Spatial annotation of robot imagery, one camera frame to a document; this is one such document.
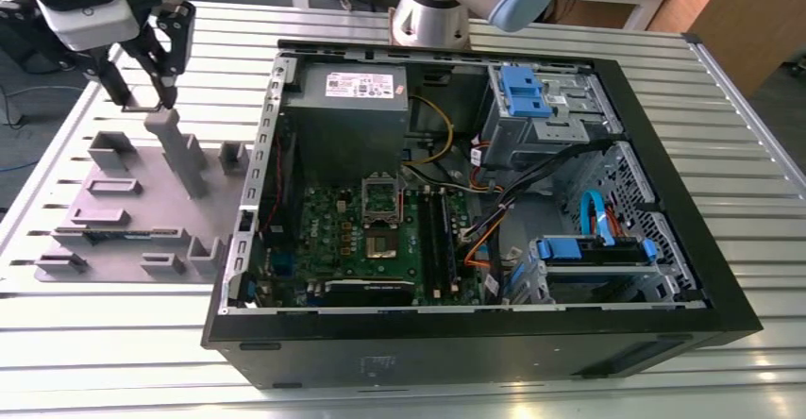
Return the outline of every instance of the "aluminum table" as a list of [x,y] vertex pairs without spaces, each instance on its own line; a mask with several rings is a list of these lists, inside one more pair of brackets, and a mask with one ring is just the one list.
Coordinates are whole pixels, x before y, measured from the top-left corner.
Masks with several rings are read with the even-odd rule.
[[[277,39],[386,41],[386,15],[197,3],[180,127],[253,139]],[[0,224],[0,412],[110,417],[806,416],[806,182],[707,52],[677,35],[472,24],[477,49],[616,59],[764,330],[624,379],[260,392],[198,346],[210,286],[39,283],[33,260],[89,170],[89,141],[142,115],[85,90]],[[131,59],[130,84],[148,88]]]

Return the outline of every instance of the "ram slot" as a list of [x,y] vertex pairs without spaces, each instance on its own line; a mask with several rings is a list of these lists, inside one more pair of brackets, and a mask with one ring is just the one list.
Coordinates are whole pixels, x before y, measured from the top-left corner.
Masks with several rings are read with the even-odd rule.
[[416,221],[418,227],[418,257],[422,272],[422,292],[430,299],[440,298],[440,292],[436,288],[436,246],[433,240],[433,226],[430,219],[429,193],[420,193],[416,197]]
[[441,255],[444,259],[444,267],[446,273],[446,291],[450,293],[458,292],[458,280],[456,270],[456,250],[453,247],[453,233],[450,228],[450,211],[448,209],[448,200],[444,194],[438,195],[438,214],[441,216],[441,235],[444,235],[444,243],[440,245],[444,247],[444,253]]
[[441,212],[441,198],[441,195],[436,193],[430,195],[428,217],[430,219],[430,244],[434,248],[433,268],[436,271],[436,288],[438,289],[438,297],[444,298],[450,292],[450,277],[445,263],[450,255],[446,251],[445,239],[445,235],[450,234],[450,223],[448,221],[445,225],[445,217]]

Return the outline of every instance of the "open computer tower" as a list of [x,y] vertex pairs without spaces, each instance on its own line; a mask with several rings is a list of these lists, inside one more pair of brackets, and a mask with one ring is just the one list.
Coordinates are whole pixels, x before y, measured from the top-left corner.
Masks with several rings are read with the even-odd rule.
[[202,345],[258,388],[624,377],[760,329],[615,61],[282,42]]

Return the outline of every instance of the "blue cable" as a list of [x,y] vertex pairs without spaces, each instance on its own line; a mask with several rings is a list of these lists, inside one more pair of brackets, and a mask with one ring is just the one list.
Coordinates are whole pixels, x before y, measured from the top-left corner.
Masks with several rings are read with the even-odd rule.
[[604,199],[601,194],[596,190],[587,190],[581,193],[581,199],[579,200],[579,227],[583,235],[591,234],[591,221],[588,220],[588,206],[593,201],[595,210],[595,228],[597,229],[599,236],[604,239],[604,245],[615,245],[613,236],[609,233],[609,226],[607,225],[607,211],[604,210]]
[[38,163],[38,159],[35,161],[29,162],[27,164],[22,164],[21,166],[0,168],[0,174],[2,174],[3,172],[18,171],[19,169],[25,169],[26,167],[30,167],[37,163]]

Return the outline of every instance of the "green circuit board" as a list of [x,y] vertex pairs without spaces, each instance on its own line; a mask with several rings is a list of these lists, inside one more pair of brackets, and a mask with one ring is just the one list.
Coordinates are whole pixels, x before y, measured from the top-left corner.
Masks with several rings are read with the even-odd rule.
[[[392,231],[394,239],[385,246],[369,247],[361,222],[361,190],[354,188],[305,188],[301,205],[300,243],[293,255],[289,276],[274,279],[273,300],[278,307],[306,305],[305,286],[317,278],[394,279],[414,285],[414,305],[477,304],[476,276],[458,279],[458,291],[433,299],[422,289],[422,269],[417,223],[417,191],[405,190],[401,197],[401,219]],[[466,226],[466,206],[461,193],[445,195],[452,228]],[[369,194],[368,208],[393,208],[393,188]],[[394,251],[393,257],[370,258],[372,251]]]

